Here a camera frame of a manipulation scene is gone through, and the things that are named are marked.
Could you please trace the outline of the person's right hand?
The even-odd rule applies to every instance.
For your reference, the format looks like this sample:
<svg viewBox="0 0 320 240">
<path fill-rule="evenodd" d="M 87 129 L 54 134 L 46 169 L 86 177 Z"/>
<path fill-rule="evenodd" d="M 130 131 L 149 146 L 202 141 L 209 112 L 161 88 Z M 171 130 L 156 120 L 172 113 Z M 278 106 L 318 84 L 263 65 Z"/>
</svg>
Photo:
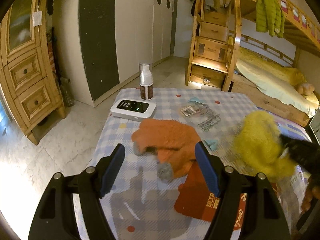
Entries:
<svg viewBox="0 0 320 240">
<path fill-rule="evenodd" d="M 305 237 L 319 233 L 319 176 L 311 176 L 309 179 L 296 227 L 299 234 Z"/>
</svg>

